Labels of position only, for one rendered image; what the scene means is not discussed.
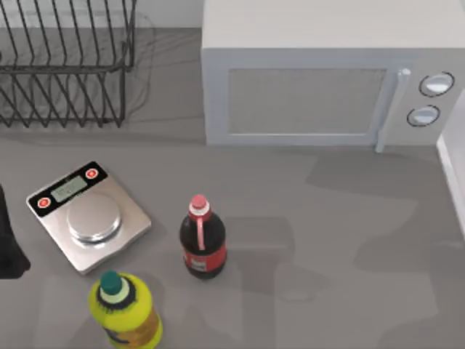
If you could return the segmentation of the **dark cola bottle red cap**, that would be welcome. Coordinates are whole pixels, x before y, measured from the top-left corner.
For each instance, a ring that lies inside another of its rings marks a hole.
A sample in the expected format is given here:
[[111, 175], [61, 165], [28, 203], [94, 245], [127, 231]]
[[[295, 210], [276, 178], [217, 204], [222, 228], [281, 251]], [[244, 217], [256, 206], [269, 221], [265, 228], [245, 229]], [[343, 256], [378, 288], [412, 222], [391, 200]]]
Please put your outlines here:
[[185, 267], [192, 276], [209, 280], [222, 272], [227, 261], [226, 228], [203, 194], [191, 198], [179, 240]]

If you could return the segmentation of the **pale microwave oven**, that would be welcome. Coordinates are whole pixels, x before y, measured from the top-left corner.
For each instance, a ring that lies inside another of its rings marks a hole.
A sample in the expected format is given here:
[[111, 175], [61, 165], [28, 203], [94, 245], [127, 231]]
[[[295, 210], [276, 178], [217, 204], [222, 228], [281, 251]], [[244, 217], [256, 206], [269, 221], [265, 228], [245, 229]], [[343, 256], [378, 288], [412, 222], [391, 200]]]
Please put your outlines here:
[[[205, 0], [201, 66], [209, 145], [373, 146], [396, 88], [408, 88], [387, 146], [433, 145], [465, 95], [461, 0]], [[451, 73], [446, 94], [421, 80]], [[440, 117], [412, 127], [414, 108]]]

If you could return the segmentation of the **silver kitchen scale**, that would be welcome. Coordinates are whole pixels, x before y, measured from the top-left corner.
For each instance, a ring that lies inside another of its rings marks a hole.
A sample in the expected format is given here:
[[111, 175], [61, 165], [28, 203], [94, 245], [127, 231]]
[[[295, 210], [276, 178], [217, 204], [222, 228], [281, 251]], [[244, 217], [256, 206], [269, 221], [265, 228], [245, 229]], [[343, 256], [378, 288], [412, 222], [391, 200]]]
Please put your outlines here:
[[81, 275], [121, 252], [152, 226], [149, 215], [96, 161], [45, 185], [26, 202]]

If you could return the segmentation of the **yellow bottle green cap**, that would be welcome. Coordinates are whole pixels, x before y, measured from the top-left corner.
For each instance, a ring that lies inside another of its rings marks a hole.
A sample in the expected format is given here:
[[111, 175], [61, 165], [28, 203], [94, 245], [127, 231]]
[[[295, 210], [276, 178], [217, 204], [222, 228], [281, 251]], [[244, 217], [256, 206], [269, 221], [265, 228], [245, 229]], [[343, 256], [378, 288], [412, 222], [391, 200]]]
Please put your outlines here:
[[156, 349], [160, 344], [163, 323], [142, 279], [106, 271], [92, 286], [88, 306], [115, 349]]

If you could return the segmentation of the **small microwave knob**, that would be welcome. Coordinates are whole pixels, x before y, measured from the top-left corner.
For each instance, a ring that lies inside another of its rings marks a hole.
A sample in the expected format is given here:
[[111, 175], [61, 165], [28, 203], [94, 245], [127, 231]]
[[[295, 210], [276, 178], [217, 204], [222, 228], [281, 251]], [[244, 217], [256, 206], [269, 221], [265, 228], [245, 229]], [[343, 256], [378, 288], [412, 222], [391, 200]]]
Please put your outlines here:
[[412, 109], [406, 120], [412, 127], [427, 127], [438, 120], [440, 117], [440, 109], [434, 105], [426, 105], [420, 108]]

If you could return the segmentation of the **white sink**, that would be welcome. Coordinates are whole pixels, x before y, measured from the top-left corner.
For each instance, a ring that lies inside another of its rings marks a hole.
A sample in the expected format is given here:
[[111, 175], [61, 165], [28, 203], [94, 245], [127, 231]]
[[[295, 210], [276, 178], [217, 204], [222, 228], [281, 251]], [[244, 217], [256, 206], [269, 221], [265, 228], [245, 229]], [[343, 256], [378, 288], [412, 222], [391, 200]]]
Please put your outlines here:
[[450, 117], [437, 141], [437, 152], [465, 239], [465, 121]]

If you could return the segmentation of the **large microwave knob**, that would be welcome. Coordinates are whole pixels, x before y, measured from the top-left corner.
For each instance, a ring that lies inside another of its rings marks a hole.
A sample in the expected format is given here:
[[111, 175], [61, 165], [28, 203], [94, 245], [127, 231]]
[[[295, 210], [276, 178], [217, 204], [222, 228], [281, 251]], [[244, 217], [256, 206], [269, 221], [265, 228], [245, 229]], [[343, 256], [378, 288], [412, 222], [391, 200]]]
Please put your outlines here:
[[451, 73], [440, 72], [433, 75], [425, 76], [418, 89], [423, 96], [439, 97], [446, 94], [455, 84], [455, 78]]

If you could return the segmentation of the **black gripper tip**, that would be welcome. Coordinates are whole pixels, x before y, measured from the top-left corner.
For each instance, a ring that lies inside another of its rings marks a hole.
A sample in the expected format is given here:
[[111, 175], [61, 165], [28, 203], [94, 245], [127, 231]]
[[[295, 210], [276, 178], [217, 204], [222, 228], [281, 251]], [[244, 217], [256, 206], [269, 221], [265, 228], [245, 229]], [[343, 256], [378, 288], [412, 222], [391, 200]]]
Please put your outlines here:
[[0, 184], [0, 280], [21, 278], [30, 269], [31, 263], [13, 233], [4, 190]]

